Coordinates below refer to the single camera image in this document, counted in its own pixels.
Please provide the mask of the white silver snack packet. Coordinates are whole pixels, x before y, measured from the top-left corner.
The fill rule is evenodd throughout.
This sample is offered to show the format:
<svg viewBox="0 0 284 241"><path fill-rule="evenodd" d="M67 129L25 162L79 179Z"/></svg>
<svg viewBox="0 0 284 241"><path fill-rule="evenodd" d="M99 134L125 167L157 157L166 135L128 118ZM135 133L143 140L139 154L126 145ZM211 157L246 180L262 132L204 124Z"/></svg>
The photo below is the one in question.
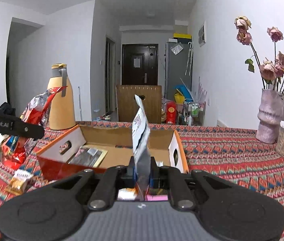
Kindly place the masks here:
<svg viewBox="0 0 284 241"><path fill-rule="evenodd" d="M137 185L144 197L150 182L151 156L147 146L150 128L143 106L143 101L138 95L134 95L139 109L132 122L132 143Z"/></svg>

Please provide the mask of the red orange snack bag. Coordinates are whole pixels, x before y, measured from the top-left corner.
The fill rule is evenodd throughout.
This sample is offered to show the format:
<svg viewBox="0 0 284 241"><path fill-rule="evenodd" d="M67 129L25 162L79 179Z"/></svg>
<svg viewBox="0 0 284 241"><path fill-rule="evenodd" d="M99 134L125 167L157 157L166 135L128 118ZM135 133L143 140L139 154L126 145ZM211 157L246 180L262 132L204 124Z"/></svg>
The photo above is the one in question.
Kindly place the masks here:
<svg viewBox="0 0 284 241"><path fill-rule="evenodd" d="M23 122L21 131L17 135L9 136L1 145L2 163L7 162L12 167L24 163L35 143L44 136L53 99L64 93L66 89L65 85L53 87L31 99L20 116Z"/></svg>

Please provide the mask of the grey yellow snack bag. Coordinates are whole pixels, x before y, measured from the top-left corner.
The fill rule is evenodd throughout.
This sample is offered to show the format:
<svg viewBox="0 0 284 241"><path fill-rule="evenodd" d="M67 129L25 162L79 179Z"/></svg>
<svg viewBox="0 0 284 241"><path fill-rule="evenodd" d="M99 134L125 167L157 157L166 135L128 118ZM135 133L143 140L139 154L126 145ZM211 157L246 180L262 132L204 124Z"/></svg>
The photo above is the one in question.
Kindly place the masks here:
<svg viewBox="0 0 284 241"><path fill-rule="evenodd" d="M69 164L81 165L86 167L97 168L107 155L108 151L83 145L77 153L70 158Z"/></svg>

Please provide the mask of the pink snack packet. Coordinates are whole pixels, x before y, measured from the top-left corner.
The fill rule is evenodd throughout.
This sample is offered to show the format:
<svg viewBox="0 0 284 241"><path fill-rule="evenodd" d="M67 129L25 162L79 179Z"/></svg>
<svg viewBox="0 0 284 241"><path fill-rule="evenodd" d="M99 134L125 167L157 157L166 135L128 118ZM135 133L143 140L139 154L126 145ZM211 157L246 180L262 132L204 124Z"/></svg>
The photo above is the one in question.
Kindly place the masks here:
<svg viewBox="0 0 284 241"><path fill-rule="evenodd" d="M151 194L147 194L146 195L146 201L167 201L168 200L168 196L167 194L160 194L160 195L151 195Z"/></svg>

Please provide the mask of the dark clothes pile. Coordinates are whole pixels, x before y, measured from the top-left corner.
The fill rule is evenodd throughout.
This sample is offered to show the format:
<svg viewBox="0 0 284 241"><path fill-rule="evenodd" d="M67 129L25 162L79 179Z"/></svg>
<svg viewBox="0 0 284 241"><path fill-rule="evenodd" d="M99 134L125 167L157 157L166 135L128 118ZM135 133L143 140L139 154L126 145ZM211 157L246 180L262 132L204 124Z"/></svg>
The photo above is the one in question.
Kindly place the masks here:
<svg viewBox="0 0 284 241"><path fill-rule="evenodd" d="M3 102L0 105L0 113L5 115L16 116L16 109L13 108L8 102Z"/></svg>

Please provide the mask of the orange cardboard snack box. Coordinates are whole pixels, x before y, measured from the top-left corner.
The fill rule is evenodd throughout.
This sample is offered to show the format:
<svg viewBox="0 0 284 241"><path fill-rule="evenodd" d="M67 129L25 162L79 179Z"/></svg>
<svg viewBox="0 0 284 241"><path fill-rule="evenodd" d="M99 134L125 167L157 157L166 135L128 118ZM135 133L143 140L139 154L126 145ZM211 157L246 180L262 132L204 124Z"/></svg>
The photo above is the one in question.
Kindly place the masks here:
<svg viewBox="0 0 284 241"><path fill-rule="evenodd" d="M156 162L176 167L181 173L188 173L189 168L178 132L168 126L162 130L160 125L151 124L150 128L148 147ZM104 123L94 123L64 130L46 146L36 148L44 178L49 181L59 180L85 169L86 165L70 163L70 159L82 145L107 152L105 158L94 168L97 173L112 166L128 165L133 156L131 124L112 123L106 126Z"/></svg>

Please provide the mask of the small oat crisp packet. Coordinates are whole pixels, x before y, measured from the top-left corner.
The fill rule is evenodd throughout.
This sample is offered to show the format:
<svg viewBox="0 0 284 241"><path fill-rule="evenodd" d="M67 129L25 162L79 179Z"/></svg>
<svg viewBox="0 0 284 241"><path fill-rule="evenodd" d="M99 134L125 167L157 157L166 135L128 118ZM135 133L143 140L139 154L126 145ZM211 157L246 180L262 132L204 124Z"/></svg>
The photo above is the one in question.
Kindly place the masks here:
<svg viewBox="0 0 284 241"><path fill-rule="evenodd" d="M14 195L21 195L26 190L28 182L33 178L33 174L28 171L18 169L15 171L5 191Z"/></svg>

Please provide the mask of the yellow thermos jug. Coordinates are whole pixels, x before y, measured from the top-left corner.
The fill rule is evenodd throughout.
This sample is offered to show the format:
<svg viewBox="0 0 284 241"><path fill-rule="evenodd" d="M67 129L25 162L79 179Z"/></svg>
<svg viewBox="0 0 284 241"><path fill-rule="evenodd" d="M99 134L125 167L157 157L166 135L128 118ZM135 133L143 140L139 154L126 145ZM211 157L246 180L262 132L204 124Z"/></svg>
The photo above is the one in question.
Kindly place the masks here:
<svg viewBox="0 0 284 241"><path fill-rule="evenodd" d="M67 130L76 125L73 90L67 75L67 65L54 64L47 88L60 88L51 102L49 127L52 130Z"/></svg>

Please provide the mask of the patterned red tablecloth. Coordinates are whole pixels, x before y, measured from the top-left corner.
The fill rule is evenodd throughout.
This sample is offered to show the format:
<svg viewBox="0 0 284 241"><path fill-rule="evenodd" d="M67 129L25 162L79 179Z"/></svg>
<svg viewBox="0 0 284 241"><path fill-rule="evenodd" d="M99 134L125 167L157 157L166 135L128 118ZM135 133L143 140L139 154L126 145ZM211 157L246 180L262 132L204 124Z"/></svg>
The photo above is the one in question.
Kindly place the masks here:
<svg viewBox="0 0 284 241"><path fill-rule="evenodd" d="M272 197L284 206L284 158L275 145L256 139L256 130L241 128L201 127L150 124L151 130L177 130L182 140L189 169L201 169L250 190ZM66 133L46 129L21 169L34 175L30 190L45 186L36 153ZM9 200L4 191L15 171L0 162L0 206Z"/></svg>

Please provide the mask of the dark entrance door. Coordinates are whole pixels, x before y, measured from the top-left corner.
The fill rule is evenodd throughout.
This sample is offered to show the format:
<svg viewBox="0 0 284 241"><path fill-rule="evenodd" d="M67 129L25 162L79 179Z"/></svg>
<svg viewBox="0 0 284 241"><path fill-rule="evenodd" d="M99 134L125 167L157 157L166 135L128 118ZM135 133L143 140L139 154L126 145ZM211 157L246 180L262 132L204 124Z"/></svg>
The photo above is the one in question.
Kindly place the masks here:
<svg viewBox="0 0 284 241"><path fill-rule="evenodd" d="M158 85L158 44L122 45L122 85Z"/></svg>

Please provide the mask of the grey refrigerator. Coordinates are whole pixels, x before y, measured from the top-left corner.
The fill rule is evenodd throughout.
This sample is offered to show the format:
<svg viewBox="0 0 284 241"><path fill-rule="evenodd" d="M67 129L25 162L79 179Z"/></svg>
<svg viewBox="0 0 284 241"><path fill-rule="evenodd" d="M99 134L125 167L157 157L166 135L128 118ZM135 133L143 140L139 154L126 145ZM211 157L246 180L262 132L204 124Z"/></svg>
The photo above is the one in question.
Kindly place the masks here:
<svg viewBox="0 0 284 241"><path fill-rule="evenodd" d="M181 44L180 42L166 43L165 56L165 98L174 100L177 85L185 84L188 89L192 86L192 75L189 74L190 44Z"/></svg>

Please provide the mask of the pink ceramic vase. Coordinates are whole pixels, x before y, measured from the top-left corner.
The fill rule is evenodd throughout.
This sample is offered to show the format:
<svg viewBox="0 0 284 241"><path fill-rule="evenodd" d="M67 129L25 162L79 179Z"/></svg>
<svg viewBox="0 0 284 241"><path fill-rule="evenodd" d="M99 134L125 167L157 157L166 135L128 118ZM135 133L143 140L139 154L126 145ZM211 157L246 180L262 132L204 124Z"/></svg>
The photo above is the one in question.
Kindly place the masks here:
<svg viewBox="0 0 284 241"><path fill-rule="evenodd" d="M279 136L283 118L284 94L270 89L262 89L258 111L259 126L256 138L266 144L274 144Z"/></svg>

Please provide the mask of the yellow box on refrigerator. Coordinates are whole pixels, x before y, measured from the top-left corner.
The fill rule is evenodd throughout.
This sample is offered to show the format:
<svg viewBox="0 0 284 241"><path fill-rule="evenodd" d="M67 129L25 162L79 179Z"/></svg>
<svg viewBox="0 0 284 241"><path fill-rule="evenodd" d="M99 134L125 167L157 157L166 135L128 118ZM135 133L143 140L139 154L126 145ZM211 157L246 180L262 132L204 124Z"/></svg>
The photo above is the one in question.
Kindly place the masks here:
<svg viewBox="0 0 284 241"><path fill-rule="evenodd" d="M174 39L192 39L192 35L191 34L174 33L173 38Z"/></svg>

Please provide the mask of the dried pink roses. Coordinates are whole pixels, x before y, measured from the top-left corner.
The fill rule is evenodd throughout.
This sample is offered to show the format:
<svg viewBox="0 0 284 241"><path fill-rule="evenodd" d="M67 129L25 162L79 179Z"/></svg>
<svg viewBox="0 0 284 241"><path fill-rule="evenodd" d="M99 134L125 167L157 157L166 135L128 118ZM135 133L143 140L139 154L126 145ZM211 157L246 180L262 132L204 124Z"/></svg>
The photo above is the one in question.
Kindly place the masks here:
<svg viewBox="0 0 284 241"><path fill-rule="evenodd" d="M244 46L249 46L253 56L245 60L248 71L258 71L262 80L263 89L275 90L284 94L284 53L278 48L278 43L284 40L284 34L277 27L269 27L266 30L271 40L272 48L269 54L258 53L253 44L250 33L252 23L246 16L238 16L234 20L237 30L236 39Z"/></svg>

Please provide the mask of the wall electrical panel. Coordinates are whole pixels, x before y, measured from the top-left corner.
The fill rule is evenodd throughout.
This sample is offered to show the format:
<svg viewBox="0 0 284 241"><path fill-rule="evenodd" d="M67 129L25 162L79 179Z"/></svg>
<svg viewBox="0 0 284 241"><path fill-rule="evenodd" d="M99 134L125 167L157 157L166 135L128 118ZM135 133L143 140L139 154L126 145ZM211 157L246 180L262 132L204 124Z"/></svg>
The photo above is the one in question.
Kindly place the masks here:
<svg viewBox="0 0 284 241"><path fill-rule="evenodd" d="M206 43L206 22L204 21L198 30L198 44L202 47Z"/></svg>

